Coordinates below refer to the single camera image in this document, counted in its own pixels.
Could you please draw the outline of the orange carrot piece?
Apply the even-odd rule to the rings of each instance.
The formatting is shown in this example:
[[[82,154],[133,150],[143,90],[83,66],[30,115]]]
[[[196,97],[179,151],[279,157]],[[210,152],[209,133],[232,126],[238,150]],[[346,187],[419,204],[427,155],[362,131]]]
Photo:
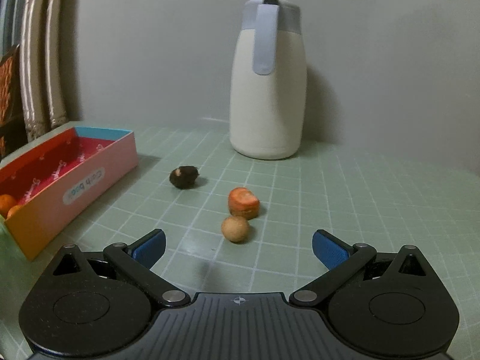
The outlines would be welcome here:
[[[229,193],[228,209],[231,215],[254,219],[260,213],[260,200],[249,189],[237,187]]]

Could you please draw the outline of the wooden wicker bench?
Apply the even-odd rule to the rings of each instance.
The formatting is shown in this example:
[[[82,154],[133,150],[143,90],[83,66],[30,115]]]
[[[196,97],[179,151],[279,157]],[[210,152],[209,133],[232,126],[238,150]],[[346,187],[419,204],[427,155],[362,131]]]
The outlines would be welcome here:
[[[1,59],[1,159],[27,143],[20,89],[20,46]]]

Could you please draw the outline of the dark brown fruit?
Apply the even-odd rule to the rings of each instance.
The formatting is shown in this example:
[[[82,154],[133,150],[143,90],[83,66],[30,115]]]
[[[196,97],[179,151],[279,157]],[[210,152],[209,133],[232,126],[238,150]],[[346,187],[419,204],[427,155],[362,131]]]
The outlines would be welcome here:
[[[198,177],[199,170],[196,166],[179,166],[170,173],[169,181],[178,189],[190,189]]]

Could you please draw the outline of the beige satin curtain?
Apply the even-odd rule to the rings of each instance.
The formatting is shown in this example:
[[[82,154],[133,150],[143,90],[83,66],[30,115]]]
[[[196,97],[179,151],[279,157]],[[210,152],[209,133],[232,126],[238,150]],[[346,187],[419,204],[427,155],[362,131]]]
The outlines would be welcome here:
[[[19,75],[29,141],[68,122],[60,79],[60,13],[63,0],[24,0]]]

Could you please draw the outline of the orange tangerine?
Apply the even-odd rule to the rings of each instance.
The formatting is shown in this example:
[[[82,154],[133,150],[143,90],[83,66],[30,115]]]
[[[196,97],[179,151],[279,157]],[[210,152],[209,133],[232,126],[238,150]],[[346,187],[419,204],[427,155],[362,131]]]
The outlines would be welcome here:
[[[17,201],[9,194],[2,194],[0,196],[0,214],[6,218],[11,208],[17,205]]]
[[[14,205],[7,213],[7,219],[10,219],[16,212],[22,208],[22,205]]]

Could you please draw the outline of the white thermos jug grey lid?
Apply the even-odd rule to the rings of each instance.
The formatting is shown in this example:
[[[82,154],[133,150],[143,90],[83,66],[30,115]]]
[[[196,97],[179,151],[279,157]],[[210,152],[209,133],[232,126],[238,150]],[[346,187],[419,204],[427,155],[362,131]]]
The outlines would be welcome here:
[[[239,154],[277,160],[297,152],[307,75],[299,6],[287,0],[248,0],[229,101],[229,138]]]

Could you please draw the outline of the tan round fruit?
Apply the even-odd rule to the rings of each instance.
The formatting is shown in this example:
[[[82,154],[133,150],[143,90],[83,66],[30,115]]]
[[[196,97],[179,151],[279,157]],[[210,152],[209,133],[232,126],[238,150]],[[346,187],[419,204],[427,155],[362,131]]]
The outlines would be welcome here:
[[[225,239],[230,242],[244,242],[249,236],[250,225],[241,216],[230,216],[221,224],[221,232]]]

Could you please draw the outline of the green cutting mat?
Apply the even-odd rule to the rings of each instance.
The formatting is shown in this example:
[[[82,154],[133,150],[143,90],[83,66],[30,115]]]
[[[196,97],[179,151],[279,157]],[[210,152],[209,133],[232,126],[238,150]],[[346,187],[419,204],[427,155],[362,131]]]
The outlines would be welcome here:
[[[132,242],[154,228],[167,236],[154,271],[189,293],[293,290],[324,266],[312,253],[323,228],[347,243],[381,252],[416,245],[460,311],[450,353],[479,357],[479,177],[315,141],[287,160],[266,162],[236,153],[224,133],[133,128],[139,164],[68,225],[33,261],[1,233],[1,355],[30,351],[18,313],[38,275],[64,244],[100,250]],[[179,166],[199,170],[193,188],[169,181]],[[233,243],[222,222],[228,196],[244,187],[260,200],[247,220],[249,236]]]

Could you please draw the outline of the colourful cardboard box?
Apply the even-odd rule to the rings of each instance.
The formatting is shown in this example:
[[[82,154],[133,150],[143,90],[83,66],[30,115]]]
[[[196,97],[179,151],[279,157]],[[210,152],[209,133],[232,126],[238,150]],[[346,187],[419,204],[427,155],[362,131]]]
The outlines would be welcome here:
[[[18,211],[5,226],[32,261],[83,210],[138,164],[134,133],[70,127],[1,167]]]

